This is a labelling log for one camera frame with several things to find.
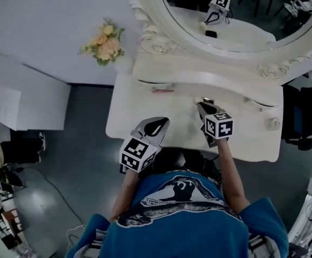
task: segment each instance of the small box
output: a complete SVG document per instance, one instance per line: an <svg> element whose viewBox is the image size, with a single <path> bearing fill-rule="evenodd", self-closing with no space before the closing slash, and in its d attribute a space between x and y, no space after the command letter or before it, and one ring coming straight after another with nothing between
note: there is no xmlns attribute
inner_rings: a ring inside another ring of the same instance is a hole
<svg viewBox="0 0 312 258"><path fill-rule="evenodd" d="M227 113L209 114L205 117L205 132L214 139L228 138L233 133L233 122Z"/></svg>
<svg viewBox="0 0 312 258"><path fill-rule="evenodd" d="M130 135L124 140L120 148L119 162L136 172L140 172L154 161L159 150L160 148Z"/></svg>

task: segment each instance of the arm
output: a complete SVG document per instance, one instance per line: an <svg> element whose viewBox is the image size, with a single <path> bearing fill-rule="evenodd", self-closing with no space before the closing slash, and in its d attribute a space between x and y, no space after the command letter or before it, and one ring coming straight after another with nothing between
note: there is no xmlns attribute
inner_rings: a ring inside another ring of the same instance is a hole
<svg viewBox="0 0 312 258"><path fill-rule="evenodd" d="M250 205L226 139L217 140L222 169L222 188L227 204L237 213Z"/></svg>
<svg viewBox="0 0 312 258"><path fill-rule="evenodd" d="M133 200L135 187L138 182L138 173L127 169L117 200L114 203L109 222L117 220L121 213L129 209Z"/></svg>

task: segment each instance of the table top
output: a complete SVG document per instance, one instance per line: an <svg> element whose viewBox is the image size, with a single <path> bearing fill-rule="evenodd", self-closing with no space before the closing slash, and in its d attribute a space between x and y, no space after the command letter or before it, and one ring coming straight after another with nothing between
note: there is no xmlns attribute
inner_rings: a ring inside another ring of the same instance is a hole
<svg viewBox="0 0 312 258"><path fill-rule="evenodd" d="M117 75L111 107L106 125L106 134L111 138L124 139L136 125L150 117L168 117L170 126L162 146L198 149L217 153L217 148L208 148L201 132L202 123L193 98L213 98L235 120L235 132L229 139L234 158L245 161L271 161L279 156L281 128L268 131L265 122L277 117L282 122L282 89L274 95L279 105L259 112L244 97L228 90L194 84L176 84L174 92L154 94L129 75Z"/></svg>
<svg viewBox="0 0 312 258"><path fill-rule="evenodd" d="M200 22L205 20L205 12L177 8L173 6L171 7L171 10L174 13L176 21L179 22L180 25L184 25L184 27L189 28L191 30L190 34L192 34L196 39L214 45L214 43L210 43L210 41L214 41L214 39L205 36L200 27ZM229 24L226 24L223 21L219 24L208 25L208 28L216 32L218 39L229 41L234 44L238 43L248 46L261 46L267 44L268 42L276 42L274 35L248 22L233 18L229 18L229 22Z"/></svg>

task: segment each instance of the white vanity table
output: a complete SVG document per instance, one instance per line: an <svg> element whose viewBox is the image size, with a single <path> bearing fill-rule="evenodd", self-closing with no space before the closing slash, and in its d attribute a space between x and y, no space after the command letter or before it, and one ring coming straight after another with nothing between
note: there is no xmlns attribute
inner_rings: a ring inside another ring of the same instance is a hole
<svg viewBox="0 0 312 258"><path fill-rule="evenodd" d="M206 36L197 36L198 24L190 25L196 17L188 10L173 10L164 0L130 0L130 6L144 34L132 75L117 76L107 135L124 139L141 120L162 116L170 119L162 146L217 152L216 147L208 148L193 103L196 97L209 97L235 119L229 139L233 157L276 161L282 125L269 131L266 123L272 118L282 123L282 87L277 80L293 62L310 56L312 20L280 41L273 42L264 32L264 42L246 46L222 39L203 42ZM174 12L180 13L176 20Z"/></svg>

